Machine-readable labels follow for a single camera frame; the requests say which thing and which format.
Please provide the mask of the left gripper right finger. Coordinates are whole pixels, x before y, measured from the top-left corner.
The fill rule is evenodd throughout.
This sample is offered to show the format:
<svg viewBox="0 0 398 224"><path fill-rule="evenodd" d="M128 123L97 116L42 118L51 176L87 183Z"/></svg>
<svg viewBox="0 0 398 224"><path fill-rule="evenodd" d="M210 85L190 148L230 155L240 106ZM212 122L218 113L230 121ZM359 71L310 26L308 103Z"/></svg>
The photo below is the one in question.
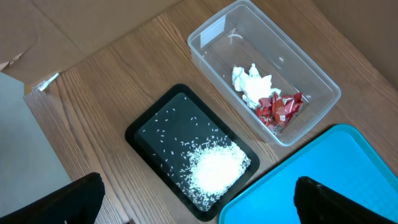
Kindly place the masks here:
<svg viewBox="0 0 398 224"><path fill-rule="evenodd" d="M296 181L294 205L301 224L395 224L307 176Z"/></svg>

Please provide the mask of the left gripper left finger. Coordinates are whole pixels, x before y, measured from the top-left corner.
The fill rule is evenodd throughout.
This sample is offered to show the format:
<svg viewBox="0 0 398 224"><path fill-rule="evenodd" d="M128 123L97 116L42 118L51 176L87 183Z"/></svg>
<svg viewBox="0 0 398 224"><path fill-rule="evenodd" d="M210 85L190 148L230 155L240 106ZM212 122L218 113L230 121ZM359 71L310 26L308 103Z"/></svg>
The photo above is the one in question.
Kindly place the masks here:
<svg viewBox="0 0 398 224"><path fill-rule="evenodd" d="M51 194L1 217L3 224L94 224L101 209L105 187L99 173L92 172Z"/></svg>

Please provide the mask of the red snack wrapper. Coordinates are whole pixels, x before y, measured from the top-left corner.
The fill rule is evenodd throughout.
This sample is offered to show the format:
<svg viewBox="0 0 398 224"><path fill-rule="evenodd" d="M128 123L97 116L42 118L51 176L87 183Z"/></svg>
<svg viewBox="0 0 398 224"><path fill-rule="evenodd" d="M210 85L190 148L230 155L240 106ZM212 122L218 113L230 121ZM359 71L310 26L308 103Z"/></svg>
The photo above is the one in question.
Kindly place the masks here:
<svg viewBox="0 0 398 224"><path fill-rule="evenodd" d="M257 117L273 134L279 135L303 105L302 92L286 96L274 93L272 97L261 98L259 103Z"/></svg>

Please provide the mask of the white tissue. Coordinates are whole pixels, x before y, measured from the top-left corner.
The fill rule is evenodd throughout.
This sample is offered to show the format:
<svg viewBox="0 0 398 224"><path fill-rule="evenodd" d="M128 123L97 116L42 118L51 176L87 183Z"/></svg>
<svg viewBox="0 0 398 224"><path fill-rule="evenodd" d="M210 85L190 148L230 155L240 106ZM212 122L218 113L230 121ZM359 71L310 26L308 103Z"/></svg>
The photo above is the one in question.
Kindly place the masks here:
<svg viewBox="0 0 398 224"><path fill-rule="evenodd" d="M261 77L255 63L251 64L249 73L246 73L243 67L234 66L232 82L236 91L243 92L242 100L252 110L260 106L261 98L281 93L280 89L272 87L272 75Z"/></svg>

